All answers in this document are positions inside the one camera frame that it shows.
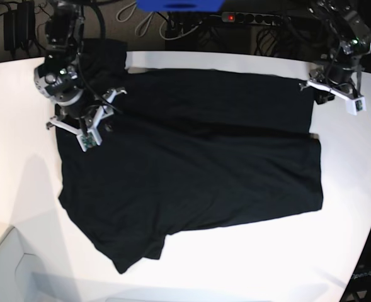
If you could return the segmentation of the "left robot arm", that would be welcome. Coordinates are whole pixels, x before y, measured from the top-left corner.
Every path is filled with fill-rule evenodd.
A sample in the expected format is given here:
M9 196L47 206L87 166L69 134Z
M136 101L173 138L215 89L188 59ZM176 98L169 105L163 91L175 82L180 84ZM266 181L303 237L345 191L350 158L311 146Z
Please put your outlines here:
M366 111L361 59L371 54L370 28L348 1L311 1L309 11L326 27L331 39L328 61L312 69L300 89L315 89L317 104L338 97L345 101L349 114Z

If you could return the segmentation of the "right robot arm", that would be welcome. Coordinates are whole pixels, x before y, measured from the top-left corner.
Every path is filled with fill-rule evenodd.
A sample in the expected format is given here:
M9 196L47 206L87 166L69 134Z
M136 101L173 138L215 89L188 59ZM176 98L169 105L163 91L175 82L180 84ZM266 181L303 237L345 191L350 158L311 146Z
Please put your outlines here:
M106 37L104 17L97 1L51 1L54 9L46 27L48 45L44 63L34 70L38 91L55 105L55 115L47 128L60 128L73 134L83 152L101 145L98 131L105 118L119 112L112 102L126 94L123 87L100 94L85 78L81 64L84 49L84 8L91 8L100 25L100 37Z

